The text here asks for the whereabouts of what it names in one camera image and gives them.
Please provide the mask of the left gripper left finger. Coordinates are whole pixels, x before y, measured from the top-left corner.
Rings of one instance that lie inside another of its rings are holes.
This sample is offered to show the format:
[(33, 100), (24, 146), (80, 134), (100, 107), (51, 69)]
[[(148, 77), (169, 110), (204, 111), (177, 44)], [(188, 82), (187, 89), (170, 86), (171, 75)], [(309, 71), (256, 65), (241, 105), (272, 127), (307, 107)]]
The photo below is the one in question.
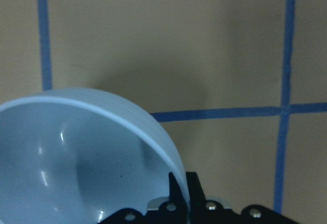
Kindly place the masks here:
[(168, 205), (187, 209), (186, 201), (183, 197), (181, 188), (172, 172), (169, 173), (169, 200)]

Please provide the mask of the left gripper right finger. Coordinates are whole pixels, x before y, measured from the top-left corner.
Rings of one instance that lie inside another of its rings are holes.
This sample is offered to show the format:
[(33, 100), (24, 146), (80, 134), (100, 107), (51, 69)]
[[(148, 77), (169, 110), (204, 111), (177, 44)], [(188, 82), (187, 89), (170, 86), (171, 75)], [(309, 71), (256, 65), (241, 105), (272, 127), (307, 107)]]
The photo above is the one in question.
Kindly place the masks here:
[(206, 197), (202, 189), (198, 174), (196, 172), (186, 172), (186, 180), (189, 189), (191, 208), (204, 208), (206, 203)]

